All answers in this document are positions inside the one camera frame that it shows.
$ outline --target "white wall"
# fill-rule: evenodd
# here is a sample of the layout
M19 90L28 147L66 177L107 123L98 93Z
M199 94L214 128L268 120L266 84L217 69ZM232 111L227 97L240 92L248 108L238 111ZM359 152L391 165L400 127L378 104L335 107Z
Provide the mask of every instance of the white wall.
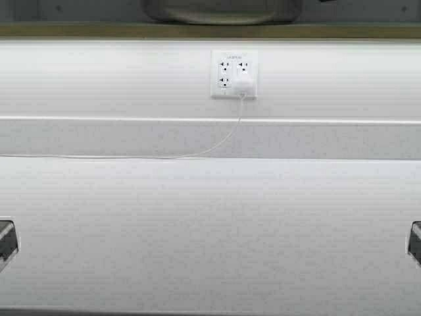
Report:
M0 152L171 155L230 130L212 49L256 49L259 98L217 157L421 159L421 45L388 42L3 41Z

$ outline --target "quad outlet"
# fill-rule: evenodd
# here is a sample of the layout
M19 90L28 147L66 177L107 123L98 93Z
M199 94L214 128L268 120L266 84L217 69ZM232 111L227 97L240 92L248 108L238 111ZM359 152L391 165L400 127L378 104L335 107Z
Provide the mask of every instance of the quad outlet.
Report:
M258 59L256 51L213 51L212 53L212 96L221 98L238 97L233 84L244 74L257 83ZM257 85L247 97L257 96Z

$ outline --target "white wall plate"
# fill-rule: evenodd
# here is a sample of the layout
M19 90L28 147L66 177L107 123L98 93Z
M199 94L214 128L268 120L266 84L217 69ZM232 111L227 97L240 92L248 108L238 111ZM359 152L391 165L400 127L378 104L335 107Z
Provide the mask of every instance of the white wall plate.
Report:
M213 51L211 72L210 86L213 97L238 97L233 89L233 83L244 73L249 74L255 82L254 93L248 97L257 97L257 75L259 73L257 51Z

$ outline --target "wooden shelf edge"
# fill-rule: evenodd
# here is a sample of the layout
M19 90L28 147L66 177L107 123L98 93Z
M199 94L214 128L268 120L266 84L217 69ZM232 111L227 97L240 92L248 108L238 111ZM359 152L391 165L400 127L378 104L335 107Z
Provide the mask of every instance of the wooden shelf edge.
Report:
M266 25L266 26L188 26L165 24L103 23L22 23L0 24L2 38L332 38L332 39L421 39L421 24L379 25Z

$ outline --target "charging cable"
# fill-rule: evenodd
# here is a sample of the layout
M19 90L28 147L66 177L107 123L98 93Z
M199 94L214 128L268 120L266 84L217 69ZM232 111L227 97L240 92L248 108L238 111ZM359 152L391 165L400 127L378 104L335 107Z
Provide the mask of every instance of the charging cable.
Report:
M182 159L182 158L194 158L194 157L202 157L220 147L222 147L230 138L235 134L239 125L241 124L241 120L243 119L243 112L244 112L244 100L248 95L252 95L255 90L255 83L253 79L248 75L244 74L239 76L238 79L233 83L233 91L235 95L239 97L239 112L237 116L237 120L233 127L231 128L230 132L218 143L213 145L211 148L208 148L203 151L199 151L196 153L188 153L183 155L174 155L174 156L158 156L158 155L151 155L151 156L77 156L77 155L6 155L0 154L0 157L52 157L52 158L68 158L68 159Z

